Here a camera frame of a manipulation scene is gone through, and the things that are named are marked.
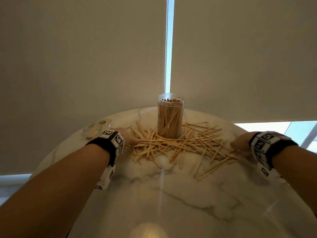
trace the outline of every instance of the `marble table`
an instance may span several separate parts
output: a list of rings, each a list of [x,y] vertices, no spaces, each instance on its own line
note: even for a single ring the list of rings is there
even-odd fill
[[[157,108],[141,108],[107,117],[112,127],[129,127],[140,121],[156,127]],[[223,128],[223,138],[233,140],[245,130],[205,113],[184,111],[184,121],[208,121]],[[43,171],[83,147],[89,127],[56,147],[37,167]],[[198,155],[185,153],[184,165],[165,156],[141,165],[125,154],[107,190],[94,190],[69,234],[72,237],[317,237],[317,219],[292,188],[261,165],[225,164],[204,180],[193,178]],[[208,160],[202,169],[210,166]]]

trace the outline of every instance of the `clear plastic jar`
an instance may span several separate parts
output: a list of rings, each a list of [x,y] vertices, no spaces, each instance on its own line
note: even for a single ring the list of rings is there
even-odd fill
[[[173,93],[158,97],[158,135],[177,139],[182,133],[184,100]]]

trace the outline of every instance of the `beige window shade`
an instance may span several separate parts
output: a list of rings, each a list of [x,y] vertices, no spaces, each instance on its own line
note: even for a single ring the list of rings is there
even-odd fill
[[[171,92],[234,122],[317,119],[317,0],[175,0]]]
[[[164,90],[166,0],[2,0],[0,174]]]

